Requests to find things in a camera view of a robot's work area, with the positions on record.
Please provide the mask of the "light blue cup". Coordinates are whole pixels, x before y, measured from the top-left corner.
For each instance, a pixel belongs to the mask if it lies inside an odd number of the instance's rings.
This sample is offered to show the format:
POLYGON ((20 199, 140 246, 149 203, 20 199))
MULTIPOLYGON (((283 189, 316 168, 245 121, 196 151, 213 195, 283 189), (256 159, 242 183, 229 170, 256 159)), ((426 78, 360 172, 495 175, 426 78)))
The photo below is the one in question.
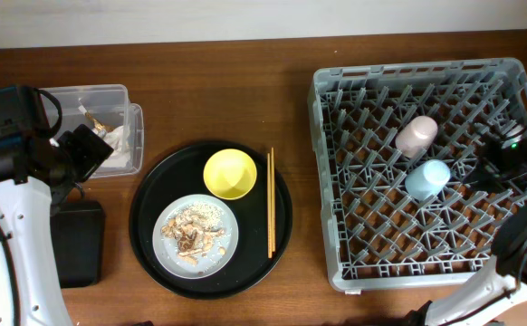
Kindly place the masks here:
POLYGON ((437 196, 450 177, 451 172, 446 163, 431 159, 407 175, 405 187, 413 198, 423 201, 428 197, 437 196))

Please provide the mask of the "pink cup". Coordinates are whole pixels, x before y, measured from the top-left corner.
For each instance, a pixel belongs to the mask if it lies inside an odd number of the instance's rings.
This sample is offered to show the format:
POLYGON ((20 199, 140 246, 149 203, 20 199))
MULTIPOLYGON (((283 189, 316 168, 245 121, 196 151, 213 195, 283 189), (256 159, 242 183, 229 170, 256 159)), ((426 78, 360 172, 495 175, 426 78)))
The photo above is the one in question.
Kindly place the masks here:
POLYGON ((437 123, 428 116, 412 119, 395 140, 396 148, 406 157, 413 158, 421 150, 427 150, 438 132, 437 123))

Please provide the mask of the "white napkin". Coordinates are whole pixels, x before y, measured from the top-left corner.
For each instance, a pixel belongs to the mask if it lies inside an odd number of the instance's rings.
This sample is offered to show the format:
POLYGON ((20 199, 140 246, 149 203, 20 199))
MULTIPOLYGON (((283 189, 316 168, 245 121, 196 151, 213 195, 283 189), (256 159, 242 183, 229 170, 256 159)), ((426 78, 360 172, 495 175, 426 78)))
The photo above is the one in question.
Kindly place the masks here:
POLYGON ((123 126, 115 128, 112 132, 108 132, 102 138, 109 146, 113 148, 113 152, 102 163, 103 168, 125 168, 129 162, 130 150, 126 143, 124 136, 127 132, 123 126))

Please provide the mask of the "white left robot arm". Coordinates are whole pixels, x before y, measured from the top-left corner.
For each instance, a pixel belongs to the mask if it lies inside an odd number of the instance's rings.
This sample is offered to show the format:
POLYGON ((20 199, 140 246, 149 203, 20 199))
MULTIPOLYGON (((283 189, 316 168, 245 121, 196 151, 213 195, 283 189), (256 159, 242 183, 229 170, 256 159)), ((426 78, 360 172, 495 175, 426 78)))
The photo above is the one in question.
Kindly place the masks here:
POLYGON ((48 91, 0 89, 0 325, 69 325, 53 251, 52 208, 112 152, 81 124, 50 123, 48 91))

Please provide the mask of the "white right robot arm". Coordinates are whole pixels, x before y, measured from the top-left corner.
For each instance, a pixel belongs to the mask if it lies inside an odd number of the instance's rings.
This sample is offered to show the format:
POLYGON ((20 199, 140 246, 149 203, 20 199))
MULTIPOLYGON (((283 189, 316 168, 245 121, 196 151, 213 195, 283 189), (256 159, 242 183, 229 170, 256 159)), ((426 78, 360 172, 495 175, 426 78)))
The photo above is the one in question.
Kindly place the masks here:
MULTIPOLYGON (((527 177, 527 124, 517 133, 488 137, 464 183, 474 190, 501 190, 527 177)), ((451 295, 409 312, 403 325, 485 325, 527 302, 527 202, 507 217, 493 238, 491 257, 451 295)))

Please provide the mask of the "waste in clear bin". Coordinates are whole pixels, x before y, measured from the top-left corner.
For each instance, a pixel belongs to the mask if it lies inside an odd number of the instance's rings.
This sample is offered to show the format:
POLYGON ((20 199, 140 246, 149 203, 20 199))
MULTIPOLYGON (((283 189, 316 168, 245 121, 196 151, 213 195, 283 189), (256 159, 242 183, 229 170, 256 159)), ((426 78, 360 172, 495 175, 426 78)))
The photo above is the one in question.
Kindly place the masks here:
POLYGON ((92 131, 99 136, 100 138, 103 138, 106 134, 113 132, 114 127, 110 125, 106 125, 98 121, 96 118, 94 118, 87 110, 86 108, 81 104, 78 108, 78 110, 89 120, 93 123, 94 127, 92 131))

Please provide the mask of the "clear plastic waste bin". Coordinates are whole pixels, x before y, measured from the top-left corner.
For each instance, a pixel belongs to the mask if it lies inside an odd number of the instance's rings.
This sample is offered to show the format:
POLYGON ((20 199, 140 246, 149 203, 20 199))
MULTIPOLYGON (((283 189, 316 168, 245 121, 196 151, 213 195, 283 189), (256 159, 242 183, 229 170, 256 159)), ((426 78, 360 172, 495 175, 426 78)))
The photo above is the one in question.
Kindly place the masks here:
POLYGON ((127 88, 121 84, 67 86, 38 88, 50 92, 62 106, 62 126, 51 139, 55 146, 65 131, 73 131, 84 124, 89 129, 94 125, 79 110, 82 104, 86 110, 103 124, 117 128, 123 126, 127 135, 130 155, 125 168, 103 168, 101 165, 88 178, 121 177, 134 175, 142 166, 144 125, 142 109, 129 99, 127 88))

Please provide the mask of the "black rectangular bin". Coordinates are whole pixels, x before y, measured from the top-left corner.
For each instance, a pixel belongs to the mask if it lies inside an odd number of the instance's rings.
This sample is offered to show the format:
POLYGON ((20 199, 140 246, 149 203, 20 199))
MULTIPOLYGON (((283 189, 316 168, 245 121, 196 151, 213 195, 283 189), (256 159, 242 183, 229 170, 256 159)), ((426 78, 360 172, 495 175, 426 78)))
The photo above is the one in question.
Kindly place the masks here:
POLYGON ((97 201, 66 203, 50 220, 62 288, 94 285, 101 279, 105 213, 97 201))

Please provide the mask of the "round black tray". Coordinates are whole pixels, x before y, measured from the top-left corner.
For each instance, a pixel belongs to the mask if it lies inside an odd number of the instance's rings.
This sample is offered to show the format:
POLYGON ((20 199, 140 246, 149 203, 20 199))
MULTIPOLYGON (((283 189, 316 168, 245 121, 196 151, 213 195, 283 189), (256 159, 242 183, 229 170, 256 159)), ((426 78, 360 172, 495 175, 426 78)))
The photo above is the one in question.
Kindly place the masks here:
POLYGON ((279 262, 292 232, 292 199, 280 173, 275 174, 276 254, 267 255, 266 159, 254 149, 237 143, 202 141, 171 154, 142 179, 134 196, 129 219, 133 252, 147 274, 163 287, 193 299, 219 299, 240 293, 260 282, 279 262), (153 235, 160 214, 184 196, 206 195, 203 169, 208 158, 221 149, 240 149, 255 163, 258 177, 245 197, 225 204, 238 223, 238 245, 229 250, 230 261, 218 271, 192 278, 178 276, 160 263, 153 235))

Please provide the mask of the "food scraps on plate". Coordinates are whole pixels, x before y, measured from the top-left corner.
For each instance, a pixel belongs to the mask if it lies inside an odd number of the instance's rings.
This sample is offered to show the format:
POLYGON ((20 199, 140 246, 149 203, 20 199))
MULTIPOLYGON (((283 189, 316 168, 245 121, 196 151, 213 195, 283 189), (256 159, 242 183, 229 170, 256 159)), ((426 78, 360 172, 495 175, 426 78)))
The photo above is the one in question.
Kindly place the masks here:
POLYGON ((209 203, 195 202, 177 210, 160 228, 164 238, 177 242, 177 259, 197 266, 201 258, 207 258, 216 242, 226 231, 222 226, 221 208, 209 203))

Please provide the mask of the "grey plate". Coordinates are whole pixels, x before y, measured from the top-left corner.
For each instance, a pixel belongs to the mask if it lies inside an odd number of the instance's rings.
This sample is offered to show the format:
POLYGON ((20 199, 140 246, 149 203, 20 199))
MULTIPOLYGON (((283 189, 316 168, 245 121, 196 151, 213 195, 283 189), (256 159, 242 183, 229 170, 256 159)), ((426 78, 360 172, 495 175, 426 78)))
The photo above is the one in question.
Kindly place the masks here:
POLYGON ((152 232, 153 251, 161 266, 169 273, 188 280, 207 278, 219 272, 231 261, 238 240, 239 227, 235 215, 228 205, 215 197, 199 194, 181 197, 169 204, 159 215, 152 232), (177 242, 173 239, 164 238, 160 233, 160 228, 177 210, 195 202, 209 203, 223 210, 222 226, 226 235, 216 242, 215 247, 208 252, 207 258, 201 258, 197 266, 192 266, 177 259, 177 242))

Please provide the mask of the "yellow bowl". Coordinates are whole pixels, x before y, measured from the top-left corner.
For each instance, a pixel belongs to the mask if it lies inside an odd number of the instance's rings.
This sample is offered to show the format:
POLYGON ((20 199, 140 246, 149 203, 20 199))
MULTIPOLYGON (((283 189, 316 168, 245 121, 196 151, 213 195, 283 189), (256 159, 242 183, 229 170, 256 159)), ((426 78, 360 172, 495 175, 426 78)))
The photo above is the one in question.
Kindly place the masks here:
POLYGON ((203 170, 206 188, 225 200, 246 196, 257 180, 254 160, 240 149, 222 149, 213 154, 203 170))

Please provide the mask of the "right wooden chopstick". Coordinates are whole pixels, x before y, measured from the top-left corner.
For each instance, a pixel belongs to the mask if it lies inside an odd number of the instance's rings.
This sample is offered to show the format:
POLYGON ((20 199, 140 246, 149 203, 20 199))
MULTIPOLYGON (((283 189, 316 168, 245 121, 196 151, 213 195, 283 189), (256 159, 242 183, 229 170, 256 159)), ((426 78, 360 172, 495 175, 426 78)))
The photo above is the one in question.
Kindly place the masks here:
POLYGON ((271 166, 270 166, 270 175, 271 175, 271 209, 272 209, 272 249, 273 253, 276 252, 276 218, 275 218, 275 172, 274 172, 274 148, 271 148, 271 166))

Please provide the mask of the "wooden chopstick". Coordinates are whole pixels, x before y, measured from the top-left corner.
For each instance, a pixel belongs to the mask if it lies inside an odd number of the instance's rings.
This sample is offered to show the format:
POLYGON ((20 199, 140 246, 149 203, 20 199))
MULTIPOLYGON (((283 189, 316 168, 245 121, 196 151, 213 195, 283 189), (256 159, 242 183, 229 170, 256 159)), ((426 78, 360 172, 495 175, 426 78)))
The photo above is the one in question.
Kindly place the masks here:
POLYGON ((271 209, 272 209, 272 249, 273 253, 276 252, 276 218, 275 218, 275 172, 274 172, 274 148, 271 148, 271 166, 270 166, 270 175, 271 175, 271 209))
POLYGON ((273 245, 272 245, 272 198, 271 198, 271 155, 267 153, 266 158, 266 199, 267 199, 267 257, 271 259, 273 257, 273 245))

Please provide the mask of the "left wooden chopstick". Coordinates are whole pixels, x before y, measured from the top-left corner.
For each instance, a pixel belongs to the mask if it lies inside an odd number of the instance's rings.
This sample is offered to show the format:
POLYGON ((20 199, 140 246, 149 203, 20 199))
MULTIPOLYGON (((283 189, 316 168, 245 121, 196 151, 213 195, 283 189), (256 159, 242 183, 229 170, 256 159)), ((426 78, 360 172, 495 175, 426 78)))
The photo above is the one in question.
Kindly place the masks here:
POLYGON ((266 199, 267 199, 267 257, 271 259, 273 257, 273 245, 272 245, 272 198, 271 198, 271 155, 267 153, 266 158, 266 199))

